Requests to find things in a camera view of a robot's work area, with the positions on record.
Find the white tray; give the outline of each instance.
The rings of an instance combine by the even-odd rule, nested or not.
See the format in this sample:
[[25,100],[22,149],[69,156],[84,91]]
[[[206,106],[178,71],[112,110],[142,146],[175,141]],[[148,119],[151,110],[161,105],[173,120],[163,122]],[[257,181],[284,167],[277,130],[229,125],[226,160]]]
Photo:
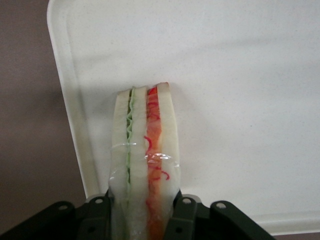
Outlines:
[[320,231],[320,1],[51,0],[87,196],[108,189],[116,93],[170,82],[181,190],[271,234]]

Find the sandwich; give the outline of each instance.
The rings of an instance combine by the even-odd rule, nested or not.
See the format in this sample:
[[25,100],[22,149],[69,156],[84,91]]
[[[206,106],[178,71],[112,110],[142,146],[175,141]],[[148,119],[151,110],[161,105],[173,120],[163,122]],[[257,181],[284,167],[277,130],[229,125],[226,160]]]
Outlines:
[[169,84],[119,92],[109,177],[112,239],[163,239],[180,188],[179,164]]

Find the mounting hole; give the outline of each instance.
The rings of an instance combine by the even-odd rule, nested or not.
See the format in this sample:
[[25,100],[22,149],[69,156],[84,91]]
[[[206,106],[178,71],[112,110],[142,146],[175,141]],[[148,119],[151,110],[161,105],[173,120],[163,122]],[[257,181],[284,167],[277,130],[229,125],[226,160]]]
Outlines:
[[218,202],[218,203],[216,204],[216,207],[217,207],[218,209],[226,209],[226,208],[227,208],[227,206],[226,206],[224,203],[222,203],[222,202]]
[[98,198],[98,199],[96,199],[94,202],[95,202],[96,204],[100,204],[100,203],[103,202],[103,200],[102,200],[101,198]]
[[183,202],[184,204],[190,204],[190,203],[191,203],[191,200],[190,200],[189,198],[184,198],[184,199],[182,200],[182,202]]
[[68,208],[67,205],[61,205],[60,207],[58,207],[59,210],[66,210]]
[[176,232],[177,234],[182,233],[182,228],[181,228],[181,227],[177,227],[177,228],[175,229],[175,232]]
[[88,228],[88,233],[93,233],[96,230],[94,226]]

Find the white plastic tray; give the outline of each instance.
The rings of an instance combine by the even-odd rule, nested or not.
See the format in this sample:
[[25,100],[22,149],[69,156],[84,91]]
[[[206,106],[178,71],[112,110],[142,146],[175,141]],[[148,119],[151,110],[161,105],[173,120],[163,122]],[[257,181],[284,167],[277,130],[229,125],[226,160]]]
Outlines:
[[170,82],[181,190],[271,234],[320,231],[320,1],[51,0],[87,196],[108,189],[116,93]]

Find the black plastic part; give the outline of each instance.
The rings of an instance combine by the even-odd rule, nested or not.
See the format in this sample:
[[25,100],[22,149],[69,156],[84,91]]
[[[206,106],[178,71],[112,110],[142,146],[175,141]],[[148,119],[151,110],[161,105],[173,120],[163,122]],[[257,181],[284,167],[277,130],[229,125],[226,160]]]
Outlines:
[[194,239],[197,203],[189,197],[181,197],[176,201],[173,216],[170,218],[164,240]]
[[75,207],[59,201],[40,211],[0,236],[1,240],[55,240],[72,239],[68,224],[75,217]]
[[222,219],[230,228],[237,229],[244,239],[274,240],[262,227],[251,220],[235,205],[228,201],[216,201],[210,206],[210,218]]
[[[111,202],[108,192],[75,208],[57,202],[0,236],[0,240],[110,240]],[[228,201],[210,208],[183,197],[173,201],[164,240],[275,240]]]
[[111,239],[111,204],[108,197],[99,196],[88,203],[86,218],[80,223],[77,240]]
[[230,202],[217,201],[208,208],[184,197],[176,202],[164,240],[275,239]]

